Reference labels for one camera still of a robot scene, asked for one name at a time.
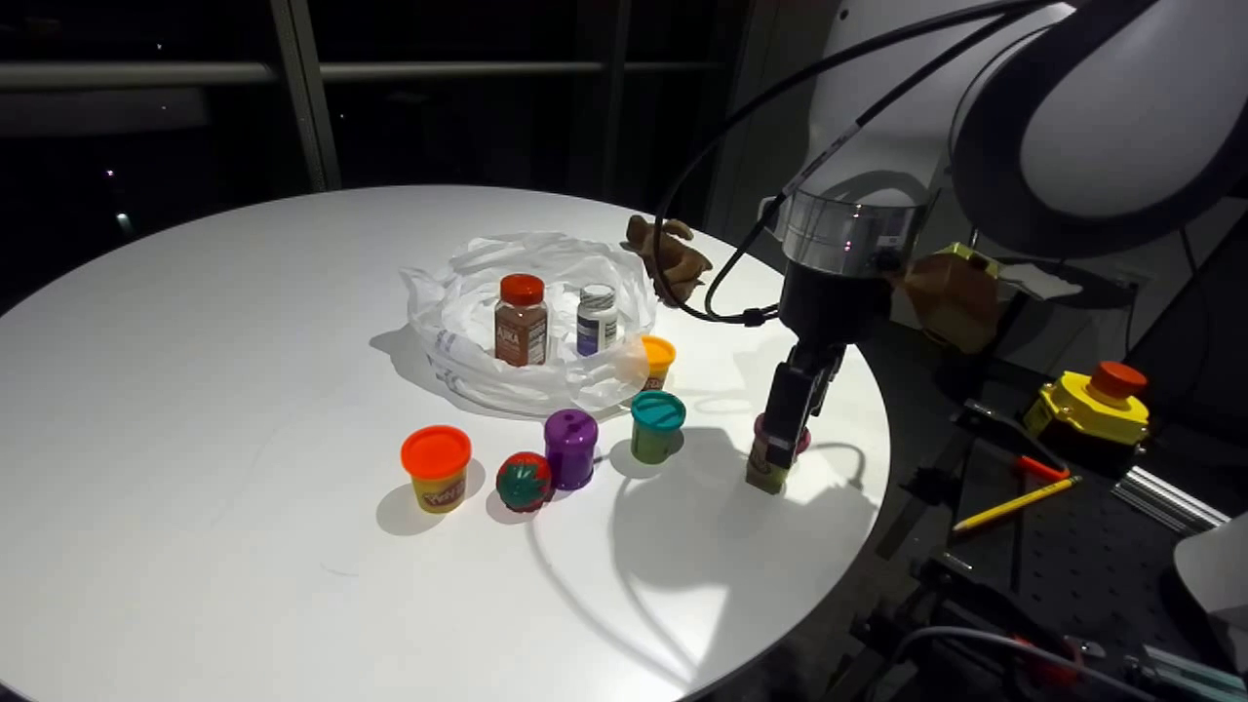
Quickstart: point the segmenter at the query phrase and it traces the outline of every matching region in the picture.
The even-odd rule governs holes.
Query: pill bottle
[[[576,357],[597,357],[615,341],[615,289],[585,284],[576,304]]]
[[[511,275],[501,283],[496,309],[496,357],[511,369],[548,362],[548,284],[529,275]]]

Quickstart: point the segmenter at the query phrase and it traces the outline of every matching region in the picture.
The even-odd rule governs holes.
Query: purple object
[[[548,418],[548,465],[557,493],[576,493],[593,479],[597,421],[583,410]]]

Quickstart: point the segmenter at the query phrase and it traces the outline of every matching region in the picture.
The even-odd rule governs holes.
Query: white round table
[[[401,268],[476,235],[619,241],[633,211],[501,188],[280,201],[104,253],[0,319],[0,682],[43,702],[570,697],[697,690],[796,627],[861,551],[891,418],[858,350],[784,496],[750,426],[792,336],[661,313],[685,447],[539,515],[492,493],[542,426],[394,372]],[[727,262],[715,240],[696,241]],[[778,300],[741,262],[723,304]],[[476,443],[468,501],[418,513],[407,435]]]

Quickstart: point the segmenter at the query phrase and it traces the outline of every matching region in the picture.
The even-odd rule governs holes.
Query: red cap
[[[542,304],[542,293],[548,293],[542,276],[529,276],[529,275],[511,275],[501,284],[501,296],[506,304]]]
[[[401,443],[401,470],[418,479],[450,479],[468,470],[472,443],[451,426],[427,426]]]
[[[1094,385],[1108,400],[1131,400],[1147,392],[1147,376],[1126,362],[1104,361],[1094,376]]]

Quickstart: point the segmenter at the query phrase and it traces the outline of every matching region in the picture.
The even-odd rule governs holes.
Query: orange cup
[[[427,426],[401,443],[399,456],[427,513],[446,515],[463,501],[472,461],[468,435],[451,426]]]
[[[648,392],[662,392],[675,348],[662,336],[643,336],[640,343],[648,350]]]

